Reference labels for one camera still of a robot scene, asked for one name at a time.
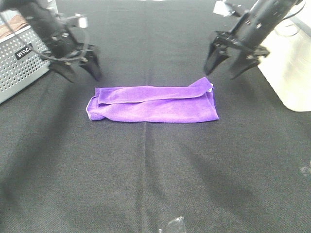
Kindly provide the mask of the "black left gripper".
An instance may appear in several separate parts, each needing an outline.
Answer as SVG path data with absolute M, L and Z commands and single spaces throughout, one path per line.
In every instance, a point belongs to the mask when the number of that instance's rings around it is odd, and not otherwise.
M 84 42 L 78 42 L 70 30 L 74 28 L 74 17 L 37 17 L 36 34 L 47 47 L 37 54 L 50 63 L 50 70 L 58 73 L 70 83 L 75 82 L 71 62 L 78 62 L 96 81 L 102 78 L 96 46 L 89 44 L 88 35 Z

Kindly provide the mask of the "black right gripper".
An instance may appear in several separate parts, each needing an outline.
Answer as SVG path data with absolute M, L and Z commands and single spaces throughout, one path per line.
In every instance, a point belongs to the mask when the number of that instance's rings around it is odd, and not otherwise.
M 224 60 L 229 58 L 227 49 L 232 48 L 241 52 L 243 60 L 237 60 L 230 67 L 230 78 L 235 79 L 247 70 L 259 65 L 260 57 L 267 57 L 270 52 L 261 45 L 254 48 L 244 45 L 233 33 L 216 31 L 215 38 L 211 40 L 208 56 L 204 65 L 204 72 L 210 75 Z

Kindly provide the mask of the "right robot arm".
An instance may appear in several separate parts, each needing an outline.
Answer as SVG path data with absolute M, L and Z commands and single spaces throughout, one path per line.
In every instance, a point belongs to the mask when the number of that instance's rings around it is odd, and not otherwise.
M 240 53 L 228 69 L 234 79 L 245 71 L 260 64 L 260 57 L 267 57 L 269 51 L 261 43 L 282 21 L 292 15 L 290 10 L 296 5 L 305 6 L 304 0 L 258 0 L 250 10 L 227 0 L 215 2 L 213 12 L 223 17 L 238 17 L 237 24 L 228 32 L 216 31 L 211 40 L 204 65 L 204 72 L 210 75 L 224 60 L 229 58 L 228 48 Z

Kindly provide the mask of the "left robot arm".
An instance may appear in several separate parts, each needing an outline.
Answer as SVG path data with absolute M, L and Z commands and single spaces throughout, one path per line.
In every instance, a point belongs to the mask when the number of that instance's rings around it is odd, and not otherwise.
M 28 48 L 38 54 L 42 60 L 50 62 L 49 70 L 54 71 L 69 82 L 75 81 L 72 64 L 86 70 L 95 80 L 99 81 L 102 71 L 98 61 L 97 47 L 89 43 L 89 35 L 85 34 L 84 41 L 79 42 L 71 28 L 84 30 L 87 18 L 82 14 L 64 17 L 56 13 L 43 0 L 2 0 L 0 10 L 16 10 L 31 26 L 34 32 L 48 48 L 39 52 L 29 45 Z

